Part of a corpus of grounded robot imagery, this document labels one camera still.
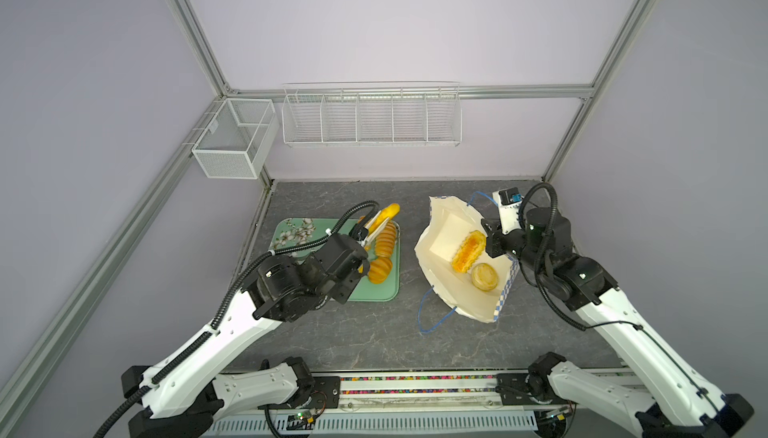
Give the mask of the metal tongs with white tips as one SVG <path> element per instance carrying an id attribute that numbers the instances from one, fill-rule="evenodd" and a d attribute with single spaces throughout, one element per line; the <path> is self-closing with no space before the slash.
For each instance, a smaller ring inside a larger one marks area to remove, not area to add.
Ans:
<path id="1" fill-rule="evenodd" d="M 394 205 L 390 205 L 377 213 L 377 215 L 366 224 L 367 236 L 360 242 L 361 246 L 370 251 L 375 238 L 385 229 L 386 225 L 394 216 L 399 213 Z"/>

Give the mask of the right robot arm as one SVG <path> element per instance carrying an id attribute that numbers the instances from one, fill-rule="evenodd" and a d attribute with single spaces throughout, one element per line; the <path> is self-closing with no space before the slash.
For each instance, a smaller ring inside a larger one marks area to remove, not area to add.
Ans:
<path id="1" fill-rule="evenodd" d="M 486 250 L 530 271 L 548 306 L 579 331 L 596 331 L 640 379 L 641 391 L 616 385 L 549 352 L 528 368 L 526 381 L 499 381 L 540 404 L 582 405 L 636 437 L 733 437 L 753 417 L 740 394 L 726 394 L 697 373 L 641 316 L 616 280 L 594 259 L 574 252 L 570 222 L 554 208 L 534 208 L 506 231 L 483 220 Z"/>

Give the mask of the small striped yellow bread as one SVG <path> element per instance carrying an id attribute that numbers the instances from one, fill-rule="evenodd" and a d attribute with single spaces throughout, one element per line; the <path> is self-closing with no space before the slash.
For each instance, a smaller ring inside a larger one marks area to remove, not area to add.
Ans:
<path id="1" fill-rule="evenodd" d="M 392 203 L 389 206 L 382 209 L 367 226 L 370 233 L 376 231 L 387 220 L 392 219 L 400 212 L 400 205 Z"/>

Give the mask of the yellow fake bread loaf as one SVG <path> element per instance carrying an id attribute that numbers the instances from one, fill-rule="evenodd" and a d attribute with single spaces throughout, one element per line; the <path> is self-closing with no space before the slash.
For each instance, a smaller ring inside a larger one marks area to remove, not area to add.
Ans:
<path id="1" fill-rule="evenodd" d="M 378 258 L 390 258 L 394 252 L 397 236 L 398 231 L 396 224 L 392 221 L 388 222 L 375 239 L 375 255 Z"/>

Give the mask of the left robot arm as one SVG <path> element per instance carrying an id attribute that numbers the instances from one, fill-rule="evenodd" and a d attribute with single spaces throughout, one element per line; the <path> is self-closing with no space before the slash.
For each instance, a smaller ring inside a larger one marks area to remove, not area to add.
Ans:
<path id="1" fill-rule="evenodd" d="M 289 357 L 257 372 L 225 368 L 246 348 L 333 299 L 344 303 L 370 265 L 354 238 L 333 232 L 305 244 L 303 261 L 293 248 L 271 250 L 237 277 L 210 323 L 158 364 L 123 375 L 125 401 L 98 428 L 104 437 L 134 405 L 133 437 L 199 437 L 215 421 L 251 408 L 297 408 L 309 403 L 316 381 L 303 359 Z"/>

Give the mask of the checkered paper bag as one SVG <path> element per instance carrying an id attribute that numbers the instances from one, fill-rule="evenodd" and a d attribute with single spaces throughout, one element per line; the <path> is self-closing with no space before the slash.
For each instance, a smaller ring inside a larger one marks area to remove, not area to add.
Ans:
<path id="1" fill-rule="evenodd" d="M 506 253 L 492 258 L 490 243 L 473 206 L 453 197 L 430 199 L 430 223 L 415 253 L 432 290 L 452 310 L 483 323 L 496 322 L 518 272 Z"/>

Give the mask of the round striped fake bun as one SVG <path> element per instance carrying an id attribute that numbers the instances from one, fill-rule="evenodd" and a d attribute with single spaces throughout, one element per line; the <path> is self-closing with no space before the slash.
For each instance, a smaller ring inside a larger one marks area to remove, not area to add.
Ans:
<path id="1" fill-rule="evenodd" d="M 393 268 L 393 263 L 390 257 L 377 257 L 370 262 L 370 269 L 367 273 L 368 280 L 372 284 L 384 283 Z"/>

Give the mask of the round yellow fake bun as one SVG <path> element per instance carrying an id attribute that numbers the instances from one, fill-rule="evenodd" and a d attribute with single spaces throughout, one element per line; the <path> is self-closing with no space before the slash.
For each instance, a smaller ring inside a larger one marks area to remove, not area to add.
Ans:
<path id="1" fill-rule="evenodd" d="M 472 284 L 483 292 L 490 292 L 495 289 L 499 282 L 499 275 L 496 270 L 487 263 L 475 265 L 470 272 Z"/>

